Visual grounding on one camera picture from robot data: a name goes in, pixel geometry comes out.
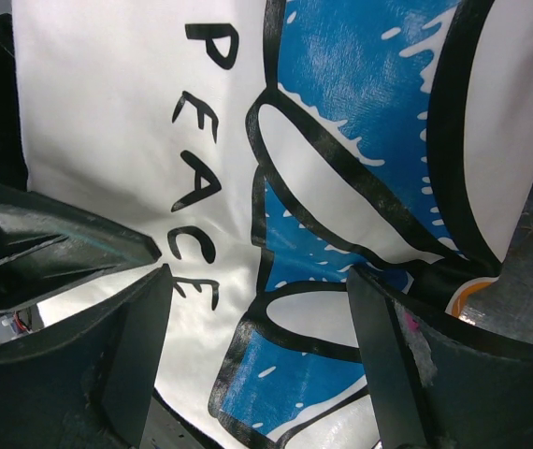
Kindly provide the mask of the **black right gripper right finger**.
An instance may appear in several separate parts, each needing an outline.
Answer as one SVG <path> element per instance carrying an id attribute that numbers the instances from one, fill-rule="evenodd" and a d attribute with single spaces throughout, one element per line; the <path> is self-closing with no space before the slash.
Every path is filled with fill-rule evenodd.
<path id="1" fill-rule="evenodd" d="M 379 282 L 347 281 L 385 448 L 533 448 L 533 344 L 467 324 Z"/>

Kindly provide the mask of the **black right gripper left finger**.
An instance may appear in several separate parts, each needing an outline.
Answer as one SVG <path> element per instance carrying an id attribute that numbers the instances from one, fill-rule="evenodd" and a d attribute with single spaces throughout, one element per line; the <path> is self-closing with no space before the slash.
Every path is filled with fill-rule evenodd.
<path id="1" fill-rule="evenodd" d="M 172 275 L 0 345 L 0 448 L 137 448 L 163 351 Z"/>

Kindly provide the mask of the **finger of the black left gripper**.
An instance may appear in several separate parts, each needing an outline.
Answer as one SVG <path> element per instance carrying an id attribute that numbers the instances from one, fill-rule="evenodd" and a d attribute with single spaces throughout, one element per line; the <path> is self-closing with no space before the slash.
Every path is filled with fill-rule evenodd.
<path id="1" fill-rule="evenodd" d="M 160 256 L 142 233 L 0 184 L 0 314 L 107 274 L 152 265 Z"/>

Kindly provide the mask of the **white printed t shirt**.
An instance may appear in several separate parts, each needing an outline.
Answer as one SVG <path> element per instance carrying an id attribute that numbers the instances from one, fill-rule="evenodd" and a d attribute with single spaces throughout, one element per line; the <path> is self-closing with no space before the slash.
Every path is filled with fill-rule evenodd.
<path id="1" fill-rule="evenodd" d="M 16 1 L 29 188 L 151 236 L 155 387 L 224 448 L 379 439 L 351 269 L 457 315 L 533 183 L 533 1 Z"/>

